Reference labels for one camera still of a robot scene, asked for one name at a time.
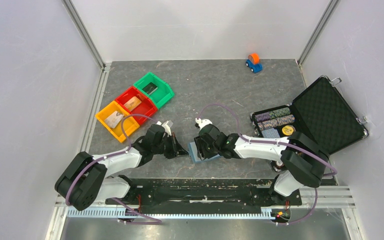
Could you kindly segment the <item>blue leather card holder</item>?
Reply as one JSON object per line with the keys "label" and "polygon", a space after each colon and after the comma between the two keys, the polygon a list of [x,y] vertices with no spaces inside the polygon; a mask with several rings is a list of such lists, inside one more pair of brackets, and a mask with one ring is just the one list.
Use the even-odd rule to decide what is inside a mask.
{"label": "blue leather card holder", "polygon": [[208,161],[216,160],[216,159],[219,159],[222,157],[219,154],[214,155],[212,157],[202,156],[200,153],[198,153],[198,148],[197,148],[197,145],[195,144],[195,142],[188,143],[188,152],[189,152],[189,156],[190,156],[190,158],[194,164],[208,162]]}

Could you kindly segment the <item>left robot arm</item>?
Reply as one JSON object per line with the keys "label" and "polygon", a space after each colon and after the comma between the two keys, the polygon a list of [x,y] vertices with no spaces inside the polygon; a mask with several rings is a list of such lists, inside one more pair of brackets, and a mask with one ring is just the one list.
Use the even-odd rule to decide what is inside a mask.
{"label": "left robot arm", "polygon": [[98,155],[79,152],[57,179],[54,189],[64,197],[66,205],[78,211],[109,198],[131,204],[137,198],[137,190],[128,177],[117,174],[141,167],[155,155],[173,159],[188,155],[188,151],[166,124],[152,124],[145,135],[122,150]]}

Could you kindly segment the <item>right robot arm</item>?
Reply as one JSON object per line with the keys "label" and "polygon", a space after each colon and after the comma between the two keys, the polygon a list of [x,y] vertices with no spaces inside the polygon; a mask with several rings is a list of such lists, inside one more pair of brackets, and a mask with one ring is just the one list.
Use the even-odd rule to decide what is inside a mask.
{"label": "right robot arm", "polygon": [[269,199],[282,204],[303,186],[318,188],[329,167],[329,154],[301,132],[280,138],[261,138],[221,132],[211,121],[201,119],[194,138],[194,160],[258,158],[280,164],[281,173],[269,189]]}

